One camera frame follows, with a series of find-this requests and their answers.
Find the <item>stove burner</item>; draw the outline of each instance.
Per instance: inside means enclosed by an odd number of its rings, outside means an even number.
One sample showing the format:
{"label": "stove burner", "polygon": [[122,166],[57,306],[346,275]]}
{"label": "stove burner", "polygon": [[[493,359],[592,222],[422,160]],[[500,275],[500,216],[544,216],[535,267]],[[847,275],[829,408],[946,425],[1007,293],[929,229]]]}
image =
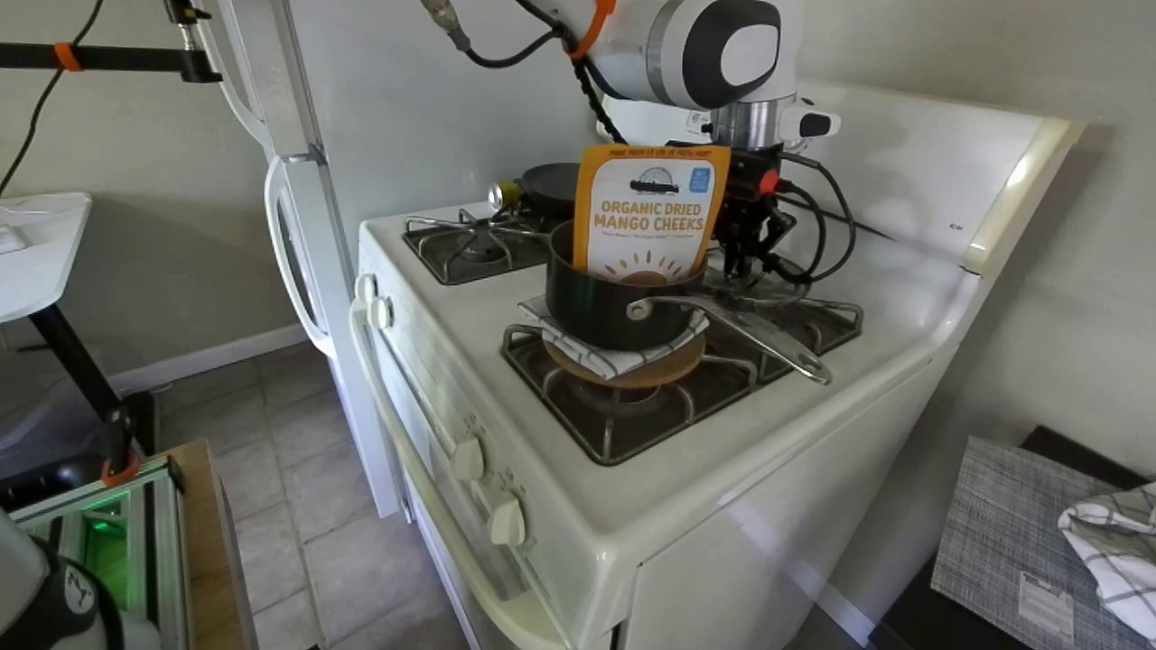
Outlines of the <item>stove burner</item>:
{"label": "stove burner", "polygon": [[406,247],[440,284],[468,284],[493,275],[546,263],[546,222],[524,208],[494,216],[459,212],[459,222],[407,222]]}
{"label": "stove burner", "polygon": [[[842,317],[824,304],[766,304],[759,313],[778,323],[816,355],[859,336],[857,312],[851,312],[854,317]],[[793,373],[786,363],[764,355],[728,328],[705,328],[705,355],[695,373],[660,385],[588,383],[566,373],[533,325],[506,328],[503,359],[601,467],[628,462],[631,456]]]}

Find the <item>white wall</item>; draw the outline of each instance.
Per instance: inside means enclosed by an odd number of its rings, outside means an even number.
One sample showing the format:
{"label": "white wall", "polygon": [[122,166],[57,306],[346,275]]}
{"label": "white wall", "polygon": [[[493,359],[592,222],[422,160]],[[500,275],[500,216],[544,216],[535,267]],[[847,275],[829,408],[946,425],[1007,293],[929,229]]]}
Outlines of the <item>white wall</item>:
{"label": "white wall", "polygon": [[[87,0],[3,0],[0,45],[74,40]],[[177,48],[158,0],[109,0],[87,45]],[[0,69],[0,169],[15,155],[49,74]],[[40,140],[11,186],[93,193],[97,205],[65,313],[109,373],[286,328],[294,323],[259,222],[259,152],[218,88],[182,76],[84,74],[52,98]],[[3,352],[35,342],[0,328]]]}
{"label": "white wall", "polygon": [[1090,124],[840,568],[870,619],[936,547],[967,432],[1047,423],[1156,474],[1154,29],[1149,0],[808,0],[816,81]]}

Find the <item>floor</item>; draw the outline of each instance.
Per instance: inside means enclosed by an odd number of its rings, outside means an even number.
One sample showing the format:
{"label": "floor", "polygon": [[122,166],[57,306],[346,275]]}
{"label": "floor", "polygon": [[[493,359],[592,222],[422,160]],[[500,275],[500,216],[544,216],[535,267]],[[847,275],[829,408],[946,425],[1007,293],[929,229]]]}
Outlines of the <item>floor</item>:
{"label": "floor", "polygon": [[468,647],[415,526],[375,518],[310,346],[174,383],[158,436],[214,448],[265,650]]}

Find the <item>white gas stove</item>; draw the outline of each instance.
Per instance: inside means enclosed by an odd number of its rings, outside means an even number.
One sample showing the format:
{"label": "white gas stove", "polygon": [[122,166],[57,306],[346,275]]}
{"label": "white gas stove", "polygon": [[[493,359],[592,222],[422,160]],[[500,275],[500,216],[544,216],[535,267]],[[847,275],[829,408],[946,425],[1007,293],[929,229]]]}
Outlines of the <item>white gas stove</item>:
{"label": "white gas stove", "polygon": [[[816,289],[866,313],[824,355],[835,385],[786,377],[617,467],[596,462],[503,355],[517,304],[546,293],[544,267],[440,284],[407,225],[459,222],[464,205],[360,225],[351,325],[476,647],[786,647],[829,588],[1077,133],[901,93],[829,90],[824,106],[851,133],[819,155],[859,216],[896,234],[865,239]],[[908,139],[870,149],[857,124],[878,121]]]}

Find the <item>oven door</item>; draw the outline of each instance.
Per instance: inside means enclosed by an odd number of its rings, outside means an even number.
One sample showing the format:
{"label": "oven door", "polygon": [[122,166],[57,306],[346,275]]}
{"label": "oven door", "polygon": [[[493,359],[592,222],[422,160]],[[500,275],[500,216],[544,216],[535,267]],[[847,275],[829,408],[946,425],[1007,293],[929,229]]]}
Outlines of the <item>oven door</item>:
{"label": "oven door", "polygon": [[380,304],[357,295],[351,306],[351,338],[406,474],[411,496],[407,514],[430,547],[469,642],[486,650],[563,650],[566,641],[553,626],[546,595],[524,583],[513,552],[488,542],[488,514],[469,497],[469,489],[457,480],[450,452],[433,432],[438,423],[407,385],[387,336],[375,336],[371,313],[380,313]]}

